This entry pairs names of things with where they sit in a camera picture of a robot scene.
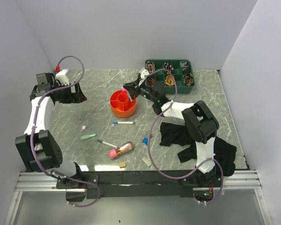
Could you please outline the blue white pen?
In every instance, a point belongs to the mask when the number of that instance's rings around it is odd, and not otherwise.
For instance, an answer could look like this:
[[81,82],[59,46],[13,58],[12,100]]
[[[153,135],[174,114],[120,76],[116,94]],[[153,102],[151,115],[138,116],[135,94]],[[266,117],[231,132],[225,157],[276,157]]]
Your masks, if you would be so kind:
[[135,124],[135,122],[133,122],[133,121],[114,121],[113,124],[129,124],[129,125],[132,125],[132,124]]

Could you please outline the orange round organizer container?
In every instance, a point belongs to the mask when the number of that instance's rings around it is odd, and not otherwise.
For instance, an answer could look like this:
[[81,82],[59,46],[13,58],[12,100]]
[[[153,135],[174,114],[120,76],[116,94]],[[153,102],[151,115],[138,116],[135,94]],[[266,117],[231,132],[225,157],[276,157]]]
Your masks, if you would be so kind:
[[110,106],[112,113],[119,118],[128,118],[136,110],[137,101],[129,99],[129,96],[123,90],[114,92],[110,97]]

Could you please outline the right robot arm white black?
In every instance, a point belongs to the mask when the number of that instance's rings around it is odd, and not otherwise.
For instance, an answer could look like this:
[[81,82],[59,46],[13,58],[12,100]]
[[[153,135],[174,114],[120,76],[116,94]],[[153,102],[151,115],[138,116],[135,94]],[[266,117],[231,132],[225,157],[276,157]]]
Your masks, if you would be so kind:
[[215,176],[214,141],[219,123],[205,102],[200,100],[196,103],[179,103],[174,99],[170,100],[166,96],[164,85],[158,81],[147,86],[145,82],[142,83],[140,79],[137,79],[124,84],[122,90],[127,93],[130,100],[142,96],[152,101],[152,108],[157,115],[154,122],[160,117],[183,120],[191,140],[194,141],[197,153],[196,167],[181,177],[166,175],[157,167],[151,156],[150,143],[148,143],[148,156],[157,172],[171,180],[188,180],[196,186],[206,187],[211,183]]

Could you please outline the green cap white pen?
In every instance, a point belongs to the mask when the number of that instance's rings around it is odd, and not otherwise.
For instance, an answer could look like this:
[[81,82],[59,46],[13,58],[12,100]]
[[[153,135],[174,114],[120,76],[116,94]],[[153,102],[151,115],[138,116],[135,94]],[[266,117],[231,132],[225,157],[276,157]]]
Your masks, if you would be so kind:
[[113,145],[113,144],[108,143],[108,142],[105,142],[105,141],[103,141],[103,140],[98,139],[97,141],[98,141],[99,143],[102,143],[102,144],[107,145],[107,146],[109,146],[109,147],[112,147],[112,148],[114,148],[114,149],[117,148],[117,145]]

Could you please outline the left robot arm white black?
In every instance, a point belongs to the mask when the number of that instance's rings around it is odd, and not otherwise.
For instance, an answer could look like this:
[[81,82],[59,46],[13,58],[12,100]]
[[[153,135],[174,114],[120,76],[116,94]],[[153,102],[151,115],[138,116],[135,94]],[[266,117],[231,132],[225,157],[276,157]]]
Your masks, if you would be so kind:
[[30,95],[31,114],[22,136],[16,137],[15,145],[27,172],[41,173],[44,170],[69,188],[80,188],[84,176],[76,162],[63,159],[62,151],[50,133],[51,114],[56,103],[72,104],[87,100],[80,85],[71,90],[67,74],[63,69],[57,74],[37,74],[37,85]]

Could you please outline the mint green correction tube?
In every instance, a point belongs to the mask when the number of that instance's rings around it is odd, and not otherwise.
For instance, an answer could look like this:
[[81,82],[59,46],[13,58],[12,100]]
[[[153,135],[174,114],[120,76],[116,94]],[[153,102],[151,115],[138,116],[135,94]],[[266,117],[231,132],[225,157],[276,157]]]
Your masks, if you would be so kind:
[[96,136],[97,136],[96,134],[88,134],[88,135],[83,135],[83,136],[81,136],[80,139],[81,139],[82,141],[85,141],[85,140],[94,138],[94,137],[96,137]]

